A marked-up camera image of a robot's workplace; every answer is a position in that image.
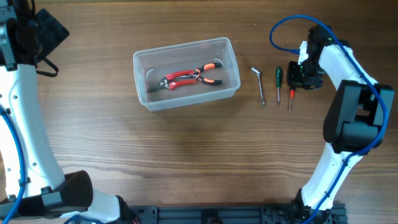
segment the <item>clear plastic container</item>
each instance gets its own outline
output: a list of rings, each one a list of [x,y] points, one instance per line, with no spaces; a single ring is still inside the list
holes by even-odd
[[[174,90],[147,92],[170,73],[194,70],[213,62],[221,63],[222,67],[204,71],[201,76],[222,80],[221,85],[196,82]],[[141,50],[134,54],[133,64],[139,101],[149,111],[231,97],[241,86],[234,50],[226,37]]]

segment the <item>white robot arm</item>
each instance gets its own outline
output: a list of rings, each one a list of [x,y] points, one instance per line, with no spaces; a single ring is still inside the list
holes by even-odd
[[[57,71],[45,57],[66,39],[69,32],[45,10],[32,17],[34,12],[30,11],[26,0],[13,3],[0,1],[0,109],[18,135],[27,178],[21,178],[16,142],[5,119],[0,119],[0,152],[6,170],[8,196],[0,203],[0,217],[8,221],[6,215],[13,211],[11,207],[18,201],[16,198],[22,184],[25,191],[19,196],[23,198],[20,201],[35,210],[17,210],[11,216],[15,219],[69,217],[81,212],[85,217],[102,222],[115,221],[121,216],[123,200],[93,190],[84,171],[64,175],[54,158],[40,111],[35,64],[43,60]],[[9,35],[13,32],[19,36]],[[51,76],[47,72],[39,73]]]
[[[349,47],[345,47],[345,49],[351,58],[353,58],[357,63],[358,67],[362,70],[368,80],[371,81],[372,84],[377,83],[377,81],[370,77],[355,60],[353,51]],[[298,64],[301,64],[306,59],[308,59],[307,41],[303,41],[300,46],[300,57],[298,58]],[[340,86],[342,80],[352,80],[358,83],[366,84],[337,45],[329,45],[323,48],[319,59],[319,66],[328,74],[336,90]],[[325,192],[330,189],[341,166],[343,165],[343,161],[349,154],[351,154],[351,152],[341,152],[337,154],[334,152],[333,146],[330,143],[325,144],[325,149],[318,166],[315,169],[315,172],[301,191],[304,205],[312,208],[315,208],[318,205],[320,200],[325,195]],[[362,156],[355,156],[349,160],[348,167],[344,170],[336,187],[330,194],[330,197],[328,197],[327,200],[322,203],[320,210],[332,208],[333,199],[338,189],[344,182],[350,170],[361,159]]]

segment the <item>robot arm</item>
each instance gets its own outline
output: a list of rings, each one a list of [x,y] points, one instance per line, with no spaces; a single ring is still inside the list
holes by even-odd
[[[41,10],[32,17],[27,1],[11,2],[8,5],[7,1],[0,1],[0,107],[21,142],[27,177],[21,205],[12,217],[68,218],[80,213],[105,223],[123,219],[129,214],[122,211],[122,198],[93,190],[84,171],[64,175],[49,144],[37,94],[37,74],[51,74],[37,72],[35,66],[41,60],[48,62],[45,57],[69,32],[47,11]],[[3,119],[0,135],[8,196],[0,203],[3,220],[17,203],[21,182],[25,180],[21,179],[16,143]]]
[[[315,209],[338,178],[333,190],[320,205],[319,210],[325,211],[332,208],[338,189],[349,171],[363,156],[352,157],[338,177],[341,166],[345,166],[343,161],[352,152],[363,149],[376,137],[381,126],[382,114],[366,82],[345,57],[340,47],[331,43],[330,37],[324,30],[318,26],[311,28],[308,42],[310,48],[306,41],[302,42],[298,62],[291,62],[289,65],[288,83],[304,89],[318,88],[323,84],[320,77],[326,73],[338,90],[323,125],[326,144],[322,158],[311,179],[301,190],[303,206]],[[344,43],[349,56],[370,83],[376,86],[389,113],[394,92],[389,86],[378,85],[377,81],[371,78],[356,61],[349,44]],[[369,111],[369,115],[357,115],[358,108]]]

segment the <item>wooden table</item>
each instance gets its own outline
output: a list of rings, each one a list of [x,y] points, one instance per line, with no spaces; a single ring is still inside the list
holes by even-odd
[[[325,77],[322,89],[297,91],[288,113],[284,83],[276,105],[275,68],[297,60],[268,40],[286,16],[308,14],[331,25],[372,77],[398,90],[395,1],[64,2],[37,4],[70,31],[49,57],[59,76],[39,77],[50,143],[64,173],[84,169],[96,189],[130,205],[289,202],[309,180],[335,89]],[[286,22],[275,41],[297,48],[312,25]],[[155,113],[140,105],[134,52],[215,37],[228,37],[238,60],[242,84],[232,98]],[[264,72],[265,108],[252,66]],[[335,198],[346,203],[350,223],[398,222],[396,99],[383,144],[351,171]]]

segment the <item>pliers handle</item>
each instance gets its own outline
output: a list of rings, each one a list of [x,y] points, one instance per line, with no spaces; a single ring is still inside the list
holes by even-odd
[[[203,77],[202,77],[201,75],[199,75],[199,74],[201,74],[202,72],[204,72],[204,71],[206,71],[206,70],[209,70],[209,69],[221,68],[222,66],[223,66],[223,65],[222,65],[221,63],[209,63],[209,64],[206,64],[206,65],[200,67],[200,68],[197,68],[197,69],[195,70],[195,74],[197,75],[197,76],[195,77],[195,79],[196,79],[197,81],[202,82],[202,83],[207,84],[207,85],[220,85],[220,84],[223,83],[222,80],[211,80],[211,79],[208,79],[208,78],[203,78]]]
[[[196,81],[192,80],[192,79],[191,80],[174,81],[174,79],[176,79],[178,77],[185,76],[185,75],[192,76],[194,74],[195,74],[195,72],[193,70],[184,70],[184,71],[174,72],[174,73],[166,75],[166,79],[169,82],[169,90],[173,90],[178,86],[190,85],[190,84],[196,83]]]

